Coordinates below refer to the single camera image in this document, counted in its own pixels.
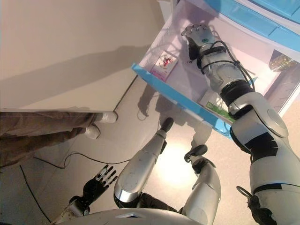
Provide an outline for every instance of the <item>floor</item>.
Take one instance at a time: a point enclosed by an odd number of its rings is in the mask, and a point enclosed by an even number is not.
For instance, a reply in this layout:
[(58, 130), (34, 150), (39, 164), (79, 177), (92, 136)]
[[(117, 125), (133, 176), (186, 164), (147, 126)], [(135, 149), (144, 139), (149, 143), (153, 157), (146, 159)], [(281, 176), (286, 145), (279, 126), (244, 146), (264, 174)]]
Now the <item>floor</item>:
[[(43, 148), (36, 156), (56, 165), (62, 165), (70, 152), (81, 152), (105, 162), (119, 162), (131, 158), (156, 132), (158, 122), (167, 116), (175, 124), (167, 135), (167, 147), (158, 158), (144, 192), (180, 209), (188, 198), (196, 177), (191, 166), (183, 160), (191, 145), (206, 143), (206, 157), (217, 166), (222, 186), (222, 197), (215, 219), (221, 224), (256, 224), (247, 200), (237, 190), (240, 185), (249, 190), (250, 160), (235, 144), (196, 121), (173, 105), (146, 83), (137, 78), (116, 109), (119, 119), (114, 124), (101, 124), (101, 137), (91, 140), (80, 135), (69, 142)], [(290, 144), (300, 155), (297, 137), (300, 132), (298, 98), (284, 115), (290, 131)], [(72, 156), (65, 170), (54, 168), (36, 159), (23, 164), (33, 193), (47, 216), (55, 219), (69, 199), (81, 195), (83, 185), (103, 167), (81, 156)], [(116, 165), (119, 173), (125, 164)], [(47, 224), (27, 189), (19, 167), (8, 168), (1, 174), (1, 222), (20, 224)], [(91, 205), (91, 213), (114, 209), (113, 185)]]

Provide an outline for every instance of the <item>drawer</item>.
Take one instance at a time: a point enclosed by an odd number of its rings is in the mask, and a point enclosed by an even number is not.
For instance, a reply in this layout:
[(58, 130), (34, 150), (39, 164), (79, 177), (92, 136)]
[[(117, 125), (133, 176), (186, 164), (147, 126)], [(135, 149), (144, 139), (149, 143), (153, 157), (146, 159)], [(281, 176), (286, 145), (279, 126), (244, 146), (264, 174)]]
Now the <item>drawer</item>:
[[(133, 64), (132, 69), (167, 99), (230, 138), (232, 120), (224, 115), (220, 116), (221, 113), (211, 107), (209, 103), (217, 102), (218, 95), (212, 93), (207, 101), (207, 95), (211, 93), (207, 80), (196, 67), (196, 62), (189, 61), (187, 42), (181, 32), (193, 23), (209, 25), (213, 34), (227, 43), (235, 58), (251, 74), (256, 91), (270, 99), (272, 106), (276, 106), (275, 109), (282, 115), (289, 106), (288, 101), (293, 101), (300, 90), (299, 70), (298, 67), (293, 67), (285, 70), (282, 75), (283, 72), (270, 70), (269, 62), (276, 54), (284, 54), (300, 61), (300, 53), (217, 13), (203, 0), (181, 0), (141, 62)], [(251, 20), (251, 24), (255, 27), (255, 20)], [(266, 24), (264, 29), (271, 29), (268, 26)], [(150, 73), (163, 51), (168, 51), (179, 59), (165, 82)], [(285, 99), (280, 99), (277, 90), (286, 93)]]

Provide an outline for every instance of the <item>robot finger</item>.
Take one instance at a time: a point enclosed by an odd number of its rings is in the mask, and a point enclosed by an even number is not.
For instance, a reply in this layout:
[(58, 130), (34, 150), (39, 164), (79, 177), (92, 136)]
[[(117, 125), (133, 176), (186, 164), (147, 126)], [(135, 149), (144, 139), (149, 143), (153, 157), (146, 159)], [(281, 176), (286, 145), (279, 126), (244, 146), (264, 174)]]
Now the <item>robot finger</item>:
[(95, 179), (99, 181), (100, 178), (107, 172), (107, 168), (108, 168), (108, 164), (106, 164), (106, 166), (103, 167), (103, 169), (100, 170), (99, 173), (97, 173), (97, 175), (95, 176)]
[(106, 183), (108, 182), (108, 180), (109, 180), (116, 172), (117, 172), (117, 171), (114, 170), (114, 171), (111, 173), (111, 175), (109, 175), (109, 177), (106, 178), (105, 181), (103, 181), (103, 184), (106, 184)]
[(100, 177), (100, 181), (103, 181), (103, 178), (107, 176), (107, 174), (113, 169), (113, 166), (109, 167), (109, 169)]

